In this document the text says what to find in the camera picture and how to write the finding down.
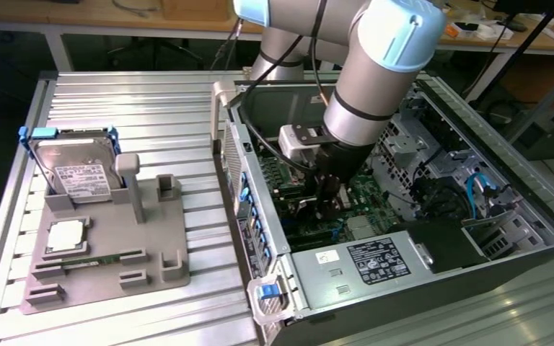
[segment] warning label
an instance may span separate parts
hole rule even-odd
[[[65,192],[72,198],[109,195],[110,188],[100,164],[54,167]]]
[[[367,285],[411,274],[391,238],[352,245],[347,250]]]

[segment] aluminum extrusion table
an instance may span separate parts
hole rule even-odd
[[[122,151],[138,153],[138,178],[160,173],[180,178],[191,284],[41,314],[19,313],[45,189],[19,148],[0,209],[1,346],[256,345],[208,140],[211,85],[223,79],[243,79],[243,75],[65,73],[40,81],[26,125],[114,125]],[[492,292],[331,345],[538,343],[554,345],[554,260]]]

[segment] wooden table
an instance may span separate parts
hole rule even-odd
[[[158,6],[160,0],[122,0],[124,4],[137,7]],[[479,2],[471,0],[450,0],[459,8],[478,12]],[[487,18],[495,13],[487,11]],[[136,16],[117,9],[110,0],[81,0],[78,4],[58,4],[48,0],[0,0],[0,30],[40,32],[46,37],[48,46],[57,69],[72,71],[72,63],[61,40],[62,34],[82,35],[121,35],[140,37],[178,37],[225,39],[236,21],[231,13],[224,22],[165,20],[161,12],[146,12],[148,17]],[[502,40],[494,52],[499,53],[467,95],[467,100],[475,99],[490,80],[516,51],[535,22],[529,19],[519,21],[527,26],[526,32],[515,32],[510,40]],[[243,25],[240,40],[260,40],[261,27],[251,23]],[[483,41],[476,38],[452,39],[443,35],[439,41],[440,50],[467,50],[486,52],[494,40]],[[554,39],[541,34],[524,51],[527,54],[554,56]]]

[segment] hard drive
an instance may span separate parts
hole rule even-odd
[[[114,128],[57,130],[34,128],[22,135],[28,148],[46,178],[50,193],[69,195],[74,203],[110,200],[110,190],[122,187],[114,171],[118,153]]]

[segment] motherboard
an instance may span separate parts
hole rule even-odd
[[[340,192],[337,217],[317,220],[308,215],[312,208],[304,210],[313,199],[304,174],[273,156],[260,156],[260,168],[292,252],[378,236],[400,222],[368,170],[359,172]]]

